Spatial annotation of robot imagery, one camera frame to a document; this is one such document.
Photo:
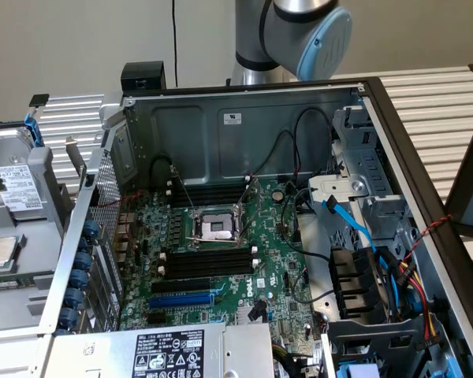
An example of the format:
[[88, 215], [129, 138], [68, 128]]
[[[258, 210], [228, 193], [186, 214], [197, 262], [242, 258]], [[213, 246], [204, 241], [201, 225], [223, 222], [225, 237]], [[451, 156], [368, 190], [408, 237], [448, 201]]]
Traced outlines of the CPU socket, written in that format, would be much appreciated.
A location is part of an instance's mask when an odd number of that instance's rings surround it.
[[192, 231], [188, 238], [197, 243], [240, 244], [236, 228], [236, 210], [198, 209], [192, 215]]

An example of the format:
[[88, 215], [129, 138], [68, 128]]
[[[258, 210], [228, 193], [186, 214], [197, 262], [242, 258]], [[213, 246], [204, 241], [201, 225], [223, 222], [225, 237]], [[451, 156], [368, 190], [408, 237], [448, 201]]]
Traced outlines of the open metal PC case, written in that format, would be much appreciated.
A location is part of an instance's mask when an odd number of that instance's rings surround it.
[[[333, 107], [369, 98], [388, 125], [388, 137], [409, 187], [411, 244], [391, 255], [391, 279], [399, 319], [421, 317], [426, 358], [412, 378], [473, 378], [473, 263], [452, 216], [438, 195], [382, 83], [375, 78], [333, 82], [223, 87], [126, 95], [106, 120], [104, 140], [88, 165], [48, 297], [44, 321], [54, 340], [121, 330], [124, 302], [117, 229], [123, 207], [138, 194], [184, 184], [250, 183], [253, 178], [292, 183], [307, 199], [308, 179], [326, 168]], [[242, 113], [224, 125], [224, 113]], [[298, 217], [310, 216], [311, 212]], [[84, 222], [99, 224], [97, 239], [82, 235]], [[58, 327], [76, 252], [93, 262], [74, 328]], [[274, 378], [337, 378], [327, 328], [342, 321], [333, 292], [330, 256], [309, 252], [307, 274], [320, 334], [301, 348], [275, 343], [270, 334]]]

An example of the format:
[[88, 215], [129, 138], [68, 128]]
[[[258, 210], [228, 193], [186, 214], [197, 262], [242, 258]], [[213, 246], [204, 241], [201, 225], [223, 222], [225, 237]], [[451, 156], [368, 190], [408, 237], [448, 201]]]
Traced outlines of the green Dell motherboard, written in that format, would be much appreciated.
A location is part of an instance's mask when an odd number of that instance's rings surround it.
[[[173, 315], [168, 326], [198, 324], [267, 324], [275, 343], [301, 348], [320, 334], [314, 317], [306, 260], [310, 254], [302, 246], [298, 217], [311, 212], [307, 199], [292, 183], [259, 180], [262, 205], [240, 244], [197, 243], [188, 237], [192, 231], [193, 210], [173, 208], [176, 189], [140, 193], [124, 205], [118, 222], [117, 252], [122, 260], [124, 302], [119, 328], [133, 330], [151, 327], [147, 315], [165, 312]], [[285, 194], [274, 203], [271, 194]], [[197, 250], [250, 248], [254, 272], [247, 275], [207, 277], [209, 291], [153, 294], [151, 284], [166, 280], [165, 253]], [[148, 301], [163, 295], [195, 292], [214, 294], [212, 306], [182, 306], [151, 309]]]

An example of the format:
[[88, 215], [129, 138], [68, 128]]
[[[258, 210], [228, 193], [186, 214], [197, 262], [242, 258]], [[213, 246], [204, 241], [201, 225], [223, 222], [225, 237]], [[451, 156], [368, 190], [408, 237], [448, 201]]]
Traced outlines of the long black expansion slot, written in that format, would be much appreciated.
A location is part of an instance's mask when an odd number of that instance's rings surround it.
[[151, 284], [153, 294], [209, 291], [210, 279], [162, 280]]

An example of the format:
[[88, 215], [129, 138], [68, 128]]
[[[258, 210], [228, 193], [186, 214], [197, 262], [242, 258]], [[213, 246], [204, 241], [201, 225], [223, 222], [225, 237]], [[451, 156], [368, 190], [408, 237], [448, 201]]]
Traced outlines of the blue expansion slot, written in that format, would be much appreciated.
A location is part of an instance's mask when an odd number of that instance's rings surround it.
[[182, 306], [212, 306], [214, 294], [210, 292], [195, 292], [182, 295], [163, 295], [152, 297], [148, 301], [151, 309]]

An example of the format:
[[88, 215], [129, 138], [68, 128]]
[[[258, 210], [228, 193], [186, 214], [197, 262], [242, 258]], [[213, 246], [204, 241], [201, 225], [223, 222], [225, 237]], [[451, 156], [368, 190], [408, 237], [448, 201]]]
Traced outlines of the silver disk bay cage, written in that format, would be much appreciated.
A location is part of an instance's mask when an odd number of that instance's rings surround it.
[[406, 184], [388, 125], [369, 98], [333, 107], [326, 168], [307, 181], [313, 213], [302, 217], [307, 251], [386, 246], [401, 258], [411, 244]]

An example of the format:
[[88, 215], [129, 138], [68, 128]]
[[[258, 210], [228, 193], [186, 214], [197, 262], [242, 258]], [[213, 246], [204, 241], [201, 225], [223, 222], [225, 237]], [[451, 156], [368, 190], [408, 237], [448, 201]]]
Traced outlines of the black fan shroud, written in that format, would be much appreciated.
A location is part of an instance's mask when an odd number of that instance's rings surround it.
[[385, 246], [331, 250], [330, 275], [341, 319], [365, 325], [390, 324], [399, 319], [387, 276], [390, 260]]

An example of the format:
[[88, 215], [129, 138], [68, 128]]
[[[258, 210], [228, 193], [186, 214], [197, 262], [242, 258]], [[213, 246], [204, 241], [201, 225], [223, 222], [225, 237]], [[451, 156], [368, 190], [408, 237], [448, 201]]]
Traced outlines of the black box behind case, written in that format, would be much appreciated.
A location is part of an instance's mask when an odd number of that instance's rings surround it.
[[166, 89], [163, 61], [128, 62], [121, 71], [121, 89], [124, 93], [160, 91]]

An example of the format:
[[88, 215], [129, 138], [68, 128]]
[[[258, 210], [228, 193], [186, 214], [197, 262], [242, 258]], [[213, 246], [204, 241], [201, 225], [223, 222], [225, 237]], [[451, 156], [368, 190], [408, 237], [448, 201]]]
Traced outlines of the grey parts rack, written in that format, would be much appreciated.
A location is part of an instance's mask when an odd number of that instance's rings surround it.
[[[0, 122], [0, 126], [24, 127], [24, 121]], [[51, 149], [44, 145], [35, 146], [27, 160], [40, 183], [46, 215], [43, 219], [16, 221], [5, 206], [0, 206], [0, 238], [17, 238], [14, 268], [0, 274], [0, 281], [19, 278], [35, 281], [34, 287], [0, 291], [0, 332], [39, 324], [58, 264], [72, 203], [66, 186], [55, 177], [53, 159]]]

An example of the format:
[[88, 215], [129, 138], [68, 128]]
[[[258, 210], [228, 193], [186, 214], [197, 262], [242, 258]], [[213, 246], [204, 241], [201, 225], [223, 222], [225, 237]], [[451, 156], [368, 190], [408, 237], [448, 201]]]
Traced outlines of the silver power supply with label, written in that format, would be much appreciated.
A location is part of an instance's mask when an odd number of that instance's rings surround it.
[[45, 378], [274, 378], [265, 324], [63, 335]]

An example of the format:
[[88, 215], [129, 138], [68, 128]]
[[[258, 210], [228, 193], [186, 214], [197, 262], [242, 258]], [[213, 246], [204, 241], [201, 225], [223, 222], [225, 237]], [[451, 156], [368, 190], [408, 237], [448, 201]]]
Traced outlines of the silver hard disk with label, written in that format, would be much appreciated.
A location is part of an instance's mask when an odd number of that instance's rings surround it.
[[5, 206], [15, 221], [43, 219], [43, 198], [39, 180], [27, 160], [35, 147], [31, 132], [21, 126], [0, 126], [0, 206]]

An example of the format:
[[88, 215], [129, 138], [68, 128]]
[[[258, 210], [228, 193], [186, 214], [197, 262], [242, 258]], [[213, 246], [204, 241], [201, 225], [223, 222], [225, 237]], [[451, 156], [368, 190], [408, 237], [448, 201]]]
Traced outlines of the pale blue plastic block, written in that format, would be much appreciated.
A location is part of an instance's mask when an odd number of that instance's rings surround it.
[[342, 364], [337, 378], [380, 378], [380, 375], [376, 364]]

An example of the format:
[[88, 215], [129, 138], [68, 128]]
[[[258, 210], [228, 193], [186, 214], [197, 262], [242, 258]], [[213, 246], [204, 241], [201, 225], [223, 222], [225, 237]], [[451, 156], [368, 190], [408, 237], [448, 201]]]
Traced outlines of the silver CPU chip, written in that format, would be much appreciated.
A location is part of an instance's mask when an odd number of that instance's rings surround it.
[[13, 270], [16, 251], [16, 237], [0, 238], [0, 274]]

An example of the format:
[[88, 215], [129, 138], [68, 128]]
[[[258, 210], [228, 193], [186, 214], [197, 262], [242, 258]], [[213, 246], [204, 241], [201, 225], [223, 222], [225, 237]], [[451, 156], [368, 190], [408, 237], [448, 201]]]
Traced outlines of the silver expansion card bracket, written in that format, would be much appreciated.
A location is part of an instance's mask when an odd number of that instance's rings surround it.
[[77, 146], [77, 141], [72, 136], [68, 136], [65, 140], [65, 152], [79, 176], [79, 187], [82, 187], [87, 166]]

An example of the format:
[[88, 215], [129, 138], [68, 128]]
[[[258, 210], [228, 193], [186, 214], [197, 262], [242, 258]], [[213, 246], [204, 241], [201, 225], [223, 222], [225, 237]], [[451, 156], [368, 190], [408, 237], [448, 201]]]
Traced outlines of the black plastic drive bracket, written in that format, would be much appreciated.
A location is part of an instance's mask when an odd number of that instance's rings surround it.
[[421, 317], [390, 324], [331, 322], [327, 336], [337, 368], [374, 363], [384, 378], [412, 378], [430, 356]]

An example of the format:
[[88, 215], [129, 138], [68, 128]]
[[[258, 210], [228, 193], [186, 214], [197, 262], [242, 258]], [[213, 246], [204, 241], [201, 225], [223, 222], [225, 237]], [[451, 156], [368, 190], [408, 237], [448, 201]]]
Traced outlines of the blue disk caddy rail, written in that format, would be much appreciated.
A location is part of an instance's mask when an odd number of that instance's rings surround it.
[[36, 147], [44, 146], [43, 137], [42, 137], [41, 131], [39, 129], [39, 125], [37, 123], [37, 120], [30, 113], [27, 113], [25, 115], [24, 126], [29, 130], [29, 132], [32, 136], [32, 140], [34, 142], [34, 145]]

